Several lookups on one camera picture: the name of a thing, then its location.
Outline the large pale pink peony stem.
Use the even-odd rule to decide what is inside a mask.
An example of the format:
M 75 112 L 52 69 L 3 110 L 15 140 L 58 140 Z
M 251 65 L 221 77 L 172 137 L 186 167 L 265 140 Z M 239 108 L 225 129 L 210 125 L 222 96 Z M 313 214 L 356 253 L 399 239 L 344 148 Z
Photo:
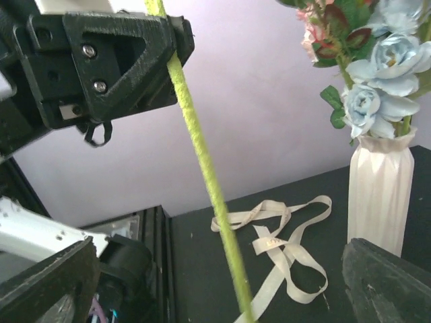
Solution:
M 304 7 L 296 10 L 297 18 L 304 23 L 301 46 L 312 63 L 336 61 L 340 51 L 335 35 L 335 22 L 329 17 L 327 7 L 333 1 L 304 1 Z

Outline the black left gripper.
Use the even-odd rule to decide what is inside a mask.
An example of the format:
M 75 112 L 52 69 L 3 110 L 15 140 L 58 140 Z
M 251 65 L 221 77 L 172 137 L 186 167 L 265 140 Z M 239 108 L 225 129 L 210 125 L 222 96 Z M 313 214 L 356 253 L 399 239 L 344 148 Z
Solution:
M 112 124 L 99 121 L 130 113 L 153 89 L 174 50 L 168 20 L 113 12 L 41 13 L 35 1 L 1 2 L 2 161 L 69 127 L 101 147 Z

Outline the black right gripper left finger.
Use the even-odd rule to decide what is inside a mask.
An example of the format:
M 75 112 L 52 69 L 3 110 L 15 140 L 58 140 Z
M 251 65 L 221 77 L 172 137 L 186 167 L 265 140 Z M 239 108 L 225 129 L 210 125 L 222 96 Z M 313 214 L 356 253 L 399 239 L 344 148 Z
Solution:
M 91 237 L 1 284 L 2 322 L 85 322 L 100 276 Z

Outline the cream printed ribbon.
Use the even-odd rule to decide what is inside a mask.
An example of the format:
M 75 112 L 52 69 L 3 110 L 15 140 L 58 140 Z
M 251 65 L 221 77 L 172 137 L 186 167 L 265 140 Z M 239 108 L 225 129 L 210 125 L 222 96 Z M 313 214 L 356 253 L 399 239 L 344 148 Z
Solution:
M 300 224 L 290 235 L 288 240 L 278 238 L 278 234 L 292 218 L 292 213 L 299 211 L 311 204 L 321 203 L 327 209 L 319 215 Z M 326 195 L 320 195 L 313 200 L 291 207 L 282 202 L 264 200 L 250 211 L 233 212 L 228 214 L 228 221 L 233 230 L 240 229 L 253 221 L 279 217 L 279 227 L 270 232 L 264 225 L 254 225 L 257 239 L 252 242 L 255 254 L 266 253 L 271 259 L 274 267 L 265 278 L 251 302 L 254 317 L 259 319 L 268 308 L 277 290 L 283 282 L 286 282 L 286 293 L 290 299 L 297 303 L 311 303 L 317 296 L 324 293 L 328 287 L 328 278 L 324 268 L 310 255 L 306 248 L 301 245 L 305 229 L 313 224 L 321 222 L 330 216 L 332 211 L 332 200 Z M 292 280 L 291 267 L 298 262 L 302 266 L 311 268 L 324 277 L 323 286 L 314 293 L 307 293 L 296 286 Z

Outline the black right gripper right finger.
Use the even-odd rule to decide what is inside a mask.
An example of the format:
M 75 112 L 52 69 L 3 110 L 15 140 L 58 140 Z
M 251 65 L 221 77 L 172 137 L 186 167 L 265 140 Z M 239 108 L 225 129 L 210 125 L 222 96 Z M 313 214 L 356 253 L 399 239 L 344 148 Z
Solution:
M 358 322 L 429 322 L 430 273 L 353 238 L 342 256 L 346 293 Z

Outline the yellow poppy flower stem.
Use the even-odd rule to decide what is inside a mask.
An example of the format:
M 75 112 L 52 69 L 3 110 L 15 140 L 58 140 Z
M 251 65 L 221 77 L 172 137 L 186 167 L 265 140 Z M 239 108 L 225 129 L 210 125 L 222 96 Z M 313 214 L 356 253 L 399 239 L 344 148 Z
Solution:
M 178 104 L 182 110 L 183 118 L 201 168 L 214 215 L 220 225 L 220 235 L 236 292 L 238 308 L 246 322 L 257 322 L 258 320 L 253 314 L 251 288 L 248 283 L 248 277 L 246 275 L 238 241 L 228 221 L 228 208 L 224 200 L 222 188 L 213 167 L 211 156 L 201 130 L 199 118 L 177 52 L 174 52 L 168 60 L 167 70 L 174 86 Z

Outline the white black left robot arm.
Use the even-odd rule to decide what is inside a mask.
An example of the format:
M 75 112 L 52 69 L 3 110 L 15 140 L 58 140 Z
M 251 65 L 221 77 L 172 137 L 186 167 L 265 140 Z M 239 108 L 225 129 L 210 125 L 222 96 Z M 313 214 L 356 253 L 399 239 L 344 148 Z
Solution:
M 167 62 L 195 44 L 182 16 L 42 13 L 1 2 L 1 161 L 74 127 L 93 148 L 112 122 L 177 103 Z M 2 322 L 169 322 L 161 208 L 144 237 L 77 229 L 1 197 L 1 250 L 33 265 L 1 284 Z

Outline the white ribbed vase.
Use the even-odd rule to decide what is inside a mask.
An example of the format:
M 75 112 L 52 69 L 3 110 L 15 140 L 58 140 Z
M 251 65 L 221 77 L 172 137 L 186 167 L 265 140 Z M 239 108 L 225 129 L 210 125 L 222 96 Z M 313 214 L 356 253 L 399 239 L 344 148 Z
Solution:
M 358 137 L 350 162 L 347 240 L 363 238 L 400 257 L 415 161 L 417 128 L 395 139 Z

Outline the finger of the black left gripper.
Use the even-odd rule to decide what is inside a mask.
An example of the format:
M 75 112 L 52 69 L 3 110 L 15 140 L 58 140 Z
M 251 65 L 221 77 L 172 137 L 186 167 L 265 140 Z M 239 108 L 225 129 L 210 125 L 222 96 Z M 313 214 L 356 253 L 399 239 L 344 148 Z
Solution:
M 184 67 L 195 49 L 191 23 L 184 16 L 168 16 L 168 19 L 176 38 L 176 53 L 182 67 Z

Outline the light blue peony stem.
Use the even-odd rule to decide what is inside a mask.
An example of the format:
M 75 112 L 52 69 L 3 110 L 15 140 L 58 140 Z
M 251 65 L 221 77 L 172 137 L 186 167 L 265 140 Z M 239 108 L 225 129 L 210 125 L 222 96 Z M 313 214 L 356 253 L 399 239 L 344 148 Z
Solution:
M 376 40 L 367 58 L 350 63 L 354 82 L 343 93 L 344 123 L 352 139 L 395 139 L 410 132 L 420 105 L 420 74 L 430 70 L 430 41 L 418 36 L 429 1 L 378 1 L 366 26 Z

